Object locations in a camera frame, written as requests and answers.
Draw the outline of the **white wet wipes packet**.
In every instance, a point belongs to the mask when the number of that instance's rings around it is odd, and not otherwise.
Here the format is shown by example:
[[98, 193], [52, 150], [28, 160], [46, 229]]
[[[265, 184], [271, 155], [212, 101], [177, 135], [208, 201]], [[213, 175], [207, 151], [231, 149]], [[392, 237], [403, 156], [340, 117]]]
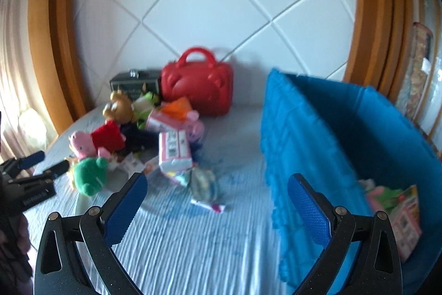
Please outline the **white wet wipes packet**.
[[142, 173], [145, 165], [139, 158], [134, 156], [133, 153], [130, 153], [119, 164], [119, 168], [125, 171], [129, 176], [132, 176], [134, 173]]

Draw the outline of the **colourful Kotex tissue pack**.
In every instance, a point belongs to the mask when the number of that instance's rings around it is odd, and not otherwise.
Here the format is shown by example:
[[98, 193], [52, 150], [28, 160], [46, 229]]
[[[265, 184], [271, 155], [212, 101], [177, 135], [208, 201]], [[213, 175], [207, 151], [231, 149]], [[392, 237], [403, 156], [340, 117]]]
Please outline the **colourful Kotex tissue pack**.
[[172, 171], [168, 172], [167, 176], [171, 179], [171, 181], [183, 186], [188, 187], [191, 181], [191, 169], [187, 169], [184, 171]]

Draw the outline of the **grey tape roll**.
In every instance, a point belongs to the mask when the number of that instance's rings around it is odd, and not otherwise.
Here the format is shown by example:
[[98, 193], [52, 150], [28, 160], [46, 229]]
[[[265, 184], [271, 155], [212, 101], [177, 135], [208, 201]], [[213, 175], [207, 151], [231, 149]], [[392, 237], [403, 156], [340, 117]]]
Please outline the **grey tape roll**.
[[191, 171], [190, 190], [193, 199], [214, 204], [219, 198], [219, 186], [212, 170], [195, 167]]

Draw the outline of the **green turtle plush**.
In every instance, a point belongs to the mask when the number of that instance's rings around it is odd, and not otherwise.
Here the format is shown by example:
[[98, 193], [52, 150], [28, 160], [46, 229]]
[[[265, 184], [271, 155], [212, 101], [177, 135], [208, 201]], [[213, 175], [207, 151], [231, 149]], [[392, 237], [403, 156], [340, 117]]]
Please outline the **green turtle plush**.
[[80, 160], [73, 167], [73, 181], [76, 190], [85, 196], [97, 194], [107, 181], [109, 161], [105, 157], [89, 157]]

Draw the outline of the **red dress pig plush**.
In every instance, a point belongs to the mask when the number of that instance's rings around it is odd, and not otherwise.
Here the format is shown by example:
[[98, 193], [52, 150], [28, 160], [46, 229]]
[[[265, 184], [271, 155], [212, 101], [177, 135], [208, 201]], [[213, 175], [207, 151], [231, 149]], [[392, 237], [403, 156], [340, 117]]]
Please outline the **red dress pig plush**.
[[114, 121], [106, 121], [92, 132], [78, 130], [70, 137], [70, 149], [79, 160], [90, 157], [110, 156], [125, 147], [126, 137]]

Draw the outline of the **green plush in crate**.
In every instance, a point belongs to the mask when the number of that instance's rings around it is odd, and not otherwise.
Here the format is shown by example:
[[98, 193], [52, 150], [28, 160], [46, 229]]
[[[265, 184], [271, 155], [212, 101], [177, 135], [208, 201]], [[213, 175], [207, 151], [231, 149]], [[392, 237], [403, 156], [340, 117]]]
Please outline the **green plush in crate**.
[[390, 214], [398, 205], [398, 197], [402, 189], [390, 189], [385, 186], [376, 186], [365, 193], [367, 201], [374, 213], [383, 211]]

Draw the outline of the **dark blue furry plush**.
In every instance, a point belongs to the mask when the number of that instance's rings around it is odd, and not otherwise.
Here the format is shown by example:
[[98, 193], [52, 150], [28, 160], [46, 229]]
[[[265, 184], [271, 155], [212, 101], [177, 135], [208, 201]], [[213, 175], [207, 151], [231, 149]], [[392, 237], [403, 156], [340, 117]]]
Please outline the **dark blue furry plush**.
[[145, 129], [139, 129], [134, 123], [121, 124], [121, 134], [125, 137], [125, 146], [120, 151], [122, 156], [137, 153], [141, 150], [158, 150], [159, 134]]

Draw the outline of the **brown teddy bear plush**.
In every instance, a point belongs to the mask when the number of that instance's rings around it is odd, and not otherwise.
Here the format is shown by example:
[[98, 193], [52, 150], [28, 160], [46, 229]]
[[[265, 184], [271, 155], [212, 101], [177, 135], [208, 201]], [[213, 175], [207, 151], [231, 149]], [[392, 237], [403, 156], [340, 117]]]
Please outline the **brown teddy bear plush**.
[[114, 121], [118, 124], [127, 124], [134, 121], [132, 100], [121, 90], [110, 94], [110, 101], [103, 109], [106, 121]]

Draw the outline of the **back pink tissue pack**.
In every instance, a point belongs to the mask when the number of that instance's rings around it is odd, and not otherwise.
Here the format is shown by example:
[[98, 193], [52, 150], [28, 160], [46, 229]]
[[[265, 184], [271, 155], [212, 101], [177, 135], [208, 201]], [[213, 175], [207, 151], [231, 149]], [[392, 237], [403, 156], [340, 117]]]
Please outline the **back pink tissue pack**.
[[153, 110], [148, 116], [144, 129], [150, 132], [176, 131], [184, 129], [184, 123], [161, 111]]

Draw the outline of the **pink tissue pack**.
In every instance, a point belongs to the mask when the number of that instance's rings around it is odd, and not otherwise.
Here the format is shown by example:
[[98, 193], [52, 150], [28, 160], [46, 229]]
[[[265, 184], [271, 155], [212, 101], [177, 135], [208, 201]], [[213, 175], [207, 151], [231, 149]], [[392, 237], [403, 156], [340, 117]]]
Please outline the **pink tissue pack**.
[[176, 131], [184, 129], [184, 123], [161, 111], [153, 110], [148, 116], [144, 129], [150, 132]]
[[164, 173], [185, 171], [193, 167], [190, 145], [184, 130], [159, 134], [159, 166]]

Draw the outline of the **white striped table cloth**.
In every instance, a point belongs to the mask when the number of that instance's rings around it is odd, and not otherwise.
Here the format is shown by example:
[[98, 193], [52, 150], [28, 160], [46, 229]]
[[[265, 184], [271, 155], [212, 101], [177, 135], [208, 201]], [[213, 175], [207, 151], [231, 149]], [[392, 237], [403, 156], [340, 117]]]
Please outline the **white striped table cloth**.
[[193, 204], [187, 189], [153, 173], [114, 252], [143, 294], [285, 294], [259, 147], [261, 109], [235, 106], [204, 124], [201, 166], [217, 177], [223, 213]]

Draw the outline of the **middle pink tissue pack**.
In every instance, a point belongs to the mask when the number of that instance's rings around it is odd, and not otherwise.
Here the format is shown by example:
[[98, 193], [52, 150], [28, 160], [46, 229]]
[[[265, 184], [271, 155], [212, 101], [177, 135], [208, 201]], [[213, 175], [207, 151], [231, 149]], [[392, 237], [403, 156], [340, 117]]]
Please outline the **middle pink tissue pack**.
[[164, 173], [185, 171], [193, 167], [190, 145], [184, 130], [159, 134], [159, 166]]

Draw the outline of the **orange dress pig plush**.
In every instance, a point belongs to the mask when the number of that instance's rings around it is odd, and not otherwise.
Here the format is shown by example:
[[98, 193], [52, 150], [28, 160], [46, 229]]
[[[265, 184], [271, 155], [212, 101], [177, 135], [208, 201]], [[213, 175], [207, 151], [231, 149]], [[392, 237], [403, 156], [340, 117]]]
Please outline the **orange dress pig plush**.
[[181, 129], [186, 131], [190, 143], [202, 140], [205, 130], [204, 124], [199, 119], [199, 113], [191, 106], [190, 101], [185, 96], [170, 103], [162, 102], [160, 111], [181, 124]]

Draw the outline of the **pink white ointment tube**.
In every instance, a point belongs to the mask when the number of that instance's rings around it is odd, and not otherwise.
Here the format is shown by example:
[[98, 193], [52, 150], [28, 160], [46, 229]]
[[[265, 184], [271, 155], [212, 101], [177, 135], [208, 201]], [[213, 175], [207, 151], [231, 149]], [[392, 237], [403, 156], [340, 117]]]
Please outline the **pink white ointment tube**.
[[197, 201], [195, 199], [191, 200], [191, 204], [199, 206], [199, 207], [203, 207], [204, 209], [213, 211], [215, 213], [223, 213], [225, 211], [225, 205], [221, 205], [221, 204], [207, 204], [202, 201]]

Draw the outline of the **red bear-shaped plastic case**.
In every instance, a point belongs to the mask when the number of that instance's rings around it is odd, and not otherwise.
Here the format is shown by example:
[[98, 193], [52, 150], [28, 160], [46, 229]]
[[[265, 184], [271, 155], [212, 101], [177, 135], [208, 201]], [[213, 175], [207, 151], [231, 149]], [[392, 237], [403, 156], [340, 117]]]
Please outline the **red bear-shaped plastic case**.
[[230, 111], [234, 70], [218, 61], [214, 53], [200, 46], [184, 51], [160, 74], [160, 89], [166, 102], [185, 96], [194, 110], [204, 116], [223, 116]]

